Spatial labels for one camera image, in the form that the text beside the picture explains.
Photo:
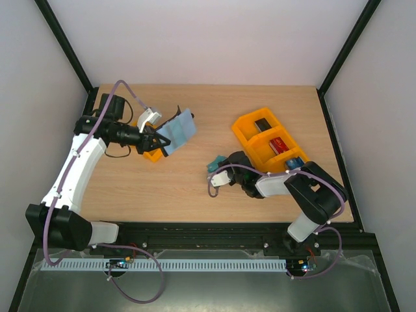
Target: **wooden tabletop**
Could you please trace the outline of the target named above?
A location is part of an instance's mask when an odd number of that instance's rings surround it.
[[[99,89],[99,103],[103,92]],[[242,147],[231,131],[241,115],[269,107],[309,158],[341,182],[337,161],[315,87],[312,86],[199,86],[133,85],[147,105],[162,112],[162,120],[189,108],[197,133],[167,158],[152,163],[135,150],[129,157],[106,156],[97,163],[84,194],[82,216],[87,220],[131,222],[291,222],[301,212],[290,195],[262,200],[249,198],[238,185],[220,188],[217,198],[207,194],[206,165],[217,155],[228,156]],[[135,110],[142,108],[123,86],[116,94]],[[129,118],[126,106],[123,120]],[[126,150],[110,144],[107,153]],[[347,205],[336,221],[353,221]]]

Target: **white backdrop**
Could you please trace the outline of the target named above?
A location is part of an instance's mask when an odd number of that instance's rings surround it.
[[[0,10],[0,311],[8,311],[33,242],[25,219],[68,154],[86,92],[34,1]]]
[[[416,5],[382,1],[327,94],[365,229],[415,311]]]
[[[49,2],[95,86],[319,86],[367,0]]]

